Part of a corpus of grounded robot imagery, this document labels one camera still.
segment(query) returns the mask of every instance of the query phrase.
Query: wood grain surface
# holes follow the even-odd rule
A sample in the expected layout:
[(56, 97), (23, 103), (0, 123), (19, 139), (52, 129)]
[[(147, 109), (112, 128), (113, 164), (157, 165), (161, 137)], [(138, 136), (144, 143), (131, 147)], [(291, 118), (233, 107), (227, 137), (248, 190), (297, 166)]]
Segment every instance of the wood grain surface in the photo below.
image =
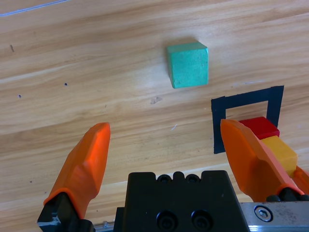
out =
[(52, 3), (56, 0), (1, 0), (0, 15), (9, 12), (20, 11), (26, 8), (38, 7), (43, 4)]
[[(194, 41), (209, 84), (173, 89), (165, 47)], [(40, 231), (66, 156), (99, 122), (112, 139), (93, 223), (124, 206), (130, 172), (227, 170), (250, 201), (213, 154), (211, 98), (224, 95), (285, 85), (281, 138), (309, 171), (308, 54), (308, 0), (71, 0), (1, 17), (0, 231)], [(227, 111), (265, 114), (265, 102)]]

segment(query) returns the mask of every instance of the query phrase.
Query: block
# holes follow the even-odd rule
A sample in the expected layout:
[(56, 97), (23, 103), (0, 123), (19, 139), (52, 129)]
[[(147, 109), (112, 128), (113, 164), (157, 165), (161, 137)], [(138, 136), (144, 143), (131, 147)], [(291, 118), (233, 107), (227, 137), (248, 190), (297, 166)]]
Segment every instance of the block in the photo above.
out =
[(297, 154), (278, 136), (271, 136), (261, 140), (275, 155), (290, 177), (297, 166)]
[(239, 121), (249, 127), (258, 139), (265, 139), (271, 136), (280, 135), (280, 131), (265, 117), (256, 117)]
[(208, 49), (200, 42), (167, 47), (173, 88), (208, 84)]

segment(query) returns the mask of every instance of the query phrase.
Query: green foam block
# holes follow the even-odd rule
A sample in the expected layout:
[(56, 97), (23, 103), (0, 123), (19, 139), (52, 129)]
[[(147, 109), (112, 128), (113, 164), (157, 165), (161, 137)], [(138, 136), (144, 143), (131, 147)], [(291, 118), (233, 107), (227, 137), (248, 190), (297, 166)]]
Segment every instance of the green foam block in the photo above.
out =
[(167, 47), (173, 88), (208, 84), (208, 49), (200, 42)]

